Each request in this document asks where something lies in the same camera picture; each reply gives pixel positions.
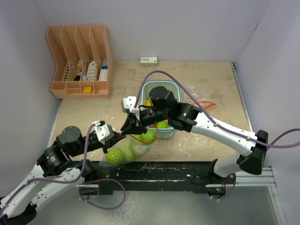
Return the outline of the green chayote toy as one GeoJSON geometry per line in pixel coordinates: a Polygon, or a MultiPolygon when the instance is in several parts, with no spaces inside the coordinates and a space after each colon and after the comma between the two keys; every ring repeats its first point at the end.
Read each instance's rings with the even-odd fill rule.
{"type": "Polygon", "coordinates": [[[167,129],[167,128],[169,128],[169,125],[166,121],[158,122],[156,124],[156,126],[157,126],[158,129],[167,129]]]}

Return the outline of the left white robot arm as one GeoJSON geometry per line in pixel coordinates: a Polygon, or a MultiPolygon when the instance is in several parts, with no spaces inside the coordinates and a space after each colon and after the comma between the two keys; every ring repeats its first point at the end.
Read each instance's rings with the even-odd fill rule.
{"type": "Polygon", "coordinates": [[[63,129],[21,184],[0,199],[0,223],[26,225],[45,203],[83,182],[93,183],[97,169],[87,153],[97,149],[107,153],[123,139],[125,136],[101,121],[93,123],[86,136],[75,126],[63,129]]]}

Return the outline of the small green white box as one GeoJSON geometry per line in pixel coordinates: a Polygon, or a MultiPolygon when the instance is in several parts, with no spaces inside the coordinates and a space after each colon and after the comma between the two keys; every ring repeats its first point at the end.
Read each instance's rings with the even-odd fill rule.
{"type": "Polygon", "coordinates": [[[140,57],[140,65],[143,67],[157,66],[157,64],[158,64],[157,57],[148,57],[148,56],[140,57]]]}

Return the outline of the black aluminium base frame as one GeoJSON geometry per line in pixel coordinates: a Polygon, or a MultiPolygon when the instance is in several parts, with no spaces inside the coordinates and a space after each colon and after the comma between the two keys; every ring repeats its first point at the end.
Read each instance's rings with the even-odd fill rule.
{"type": "Polygon", "coordinates": [[[223,197],[232,187],[274,187],[273,172],[264,168],[262,174],[237,172],[226,178],[210,174],[210,162],[132,162],[108,166],[102,161],[88,163],[93,173],[77,187],[82,195],[112,195],[114,191],[173,191],[223,197]]]}

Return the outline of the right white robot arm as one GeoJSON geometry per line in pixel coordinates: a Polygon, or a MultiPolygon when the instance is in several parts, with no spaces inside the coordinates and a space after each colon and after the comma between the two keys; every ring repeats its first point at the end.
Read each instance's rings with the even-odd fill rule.
{"type": "Polygon", "coordinates": [[[266,156],[264,144],[268,141],[265,131],[257,133],[245,131],[220,120],[214,120],[203,109],[188,103],[178,102],[173,93],[163,86],[150,91],[153,103],[140,110],[135,106],[137,98],[129,96],[121,102],[122,111],[127,119],[121,128],[122,135],[141,135],[147,133],[147,127],[168,120],[171,127],[178,131],[204,135],[236,151],[235,154],[212,162],[209,180],[220,183],[233,173],[244,171],[260,175],[266,156]]]}

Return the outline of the orange plastic file organizer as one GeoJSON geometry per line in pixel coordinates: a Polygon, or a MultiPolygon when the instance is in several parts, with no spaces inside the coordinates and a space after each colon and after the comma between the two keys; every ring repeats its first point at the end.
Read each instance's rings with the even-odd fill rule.
{"type": "Polygon", "coordinates": [[[56,98],[109,97],[114,59],[105,25],[50,26],[46,39],[56,63],[50,88],[56,98]],[[98,80],[103,59],[108,59],[107,81],[98,80]],[[73,81],[79,60],[82,61],[82,76],[79,81],[73,81]],[[88,81],[86,74],[91,61],[96,63],[96,73],[94,80],[88,81]],[[93,87],[91,94],[84,93],[86,86],[93,87]]]}

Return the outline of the yellow banana toy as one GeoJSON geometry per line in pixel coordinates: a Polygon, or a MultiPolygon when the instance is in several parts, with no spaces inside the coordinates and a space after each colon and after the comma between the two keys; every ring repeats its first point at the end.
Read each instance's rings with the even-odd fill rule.
{"type": "Polygon", "coordinates": [[[151,101],[149,99],[147,99],[145,105],[146,106],[152,106],[152,103],[151,103],[151,101]]]}

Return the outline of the clear orange-zip bag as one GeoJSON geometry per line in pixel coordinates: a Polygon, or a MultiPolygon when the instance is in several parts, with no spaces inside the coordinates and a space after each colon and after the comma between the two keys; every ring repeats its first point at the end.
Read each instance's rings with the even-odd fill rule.
{"type": "Polygon", "coordinates": [[[157,130],[148,129],[145,134],[127,135],[104,154],[100,166],[116,166],[136,161],[150,151],[157,139],[157,130]]]}
{"type": "MultiPolygon", "coordinates": [[[[183,86],[198,101],[198,103],[202,105],[204,109],[209,109],[216,105],[212,101],[209,101],[207,95],[200,92],[194,85],[185,82],[183,83],[183,86]]],[[[197,106],[197,104],[188,96],[188,94],[184,90],[181,90],[180,100],[183,103],[189,103],[197,106]]]]}

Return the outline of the light blue plastic basket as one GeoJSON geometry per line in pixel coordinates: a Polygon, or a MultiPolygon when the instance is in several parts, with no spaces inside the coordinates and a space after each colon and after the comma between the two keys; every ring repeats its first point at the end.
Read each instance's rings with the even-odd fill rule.
{"type": "MultiPolygon", "coordinates": [[[[177,83],[171,80],[150,80],[147,81],[142,88],[142,93],[141,93],[142,105],[145,105],[147,99],[151,101],[149,93],[153,88],[157,86],[164,86],[167,90],[170,90],[173,93],[174,97],[177,99],[177,101],[180,102],[180,88],[177,85],[177,83]]],[[[176,131],[177,131],[176,129],[174,129],[169,125],[169,128],[167,129],[157,129],[157,137],[158,139],[172,138],[172,136],[176,131]]]]}

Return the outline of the black white item in organizer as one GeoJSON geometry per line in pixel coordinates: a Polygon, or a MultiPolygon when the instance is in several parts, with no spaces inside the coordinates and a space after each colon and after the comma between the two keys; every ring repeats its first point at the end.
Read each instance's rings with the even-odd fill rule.
{"type": "Polygon", "coordinates": [[[83,70],[83,63],[81,60],[77,63],[77,70],[76,70],[76,76],[74,77],[73,81],[79,81],[82,76],[82,70],[83,70]]]}

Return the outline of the yellow block in organizer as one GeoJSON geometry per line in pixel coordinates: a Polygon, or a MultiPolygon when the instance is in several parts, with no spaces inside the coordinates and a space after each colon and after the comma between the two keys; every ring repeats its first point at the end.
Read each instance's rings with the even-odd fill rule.
{"type": "Polygon", "coordinates": [[[84,93],[85,94],[91,94],[92,92],[93,92],[93,87],[92,86],[84,87],[84,93]]]}

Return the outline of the green cabbage toy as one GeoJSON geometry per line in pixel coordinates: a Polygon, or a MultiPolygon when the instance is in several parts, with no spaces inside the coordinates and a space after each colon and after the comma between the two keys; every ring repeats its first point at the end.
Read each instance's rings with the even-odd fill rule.
{"type": "Polygon", "coordinates": [[[125,144],[121,150],[124,154],[124,163],[133,162],[147,152],[145,145],[137,140],[131,140],[129,143],[125,144]]]}

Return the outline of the white patterned packet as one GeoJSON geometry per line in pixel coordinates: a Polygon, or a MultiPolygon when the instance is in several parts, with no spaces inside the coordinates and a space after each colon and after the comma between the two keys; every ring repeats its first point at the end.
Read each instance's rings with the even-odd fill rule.
{"type": "Polygon", "coordinates": [[[87,74],[86,74],[87,80],[93,81],[95,77],[95,73],[96,73],[96,63],[95,61],[91,61],[89,63],[87,74]]]}

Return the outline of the white blue packet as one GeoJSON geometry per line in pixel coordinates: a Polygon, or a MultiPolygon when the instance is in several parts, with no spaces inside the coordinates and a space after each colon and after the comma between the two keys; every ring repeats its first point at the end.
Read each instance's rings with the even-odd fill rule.
{"type": "Polygon", "coordinates": [[[107,81],[108,80],[108,59],[103,59],[103,65],[99,74],[99,81],[107,81]]]}

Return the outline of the green custard apple toy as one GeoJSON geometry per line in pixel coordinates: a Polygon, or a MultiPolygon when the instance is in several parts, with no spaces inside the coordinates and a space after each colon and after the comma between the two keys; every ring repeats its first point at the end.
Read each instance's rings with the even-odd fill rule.
{"type": "Polygon", "coordinates": [[[152,143],[156,140],[157,133],[154,130],[148,130],[145,134],[138,136],[138,139],[144,143],[152,143]]]}

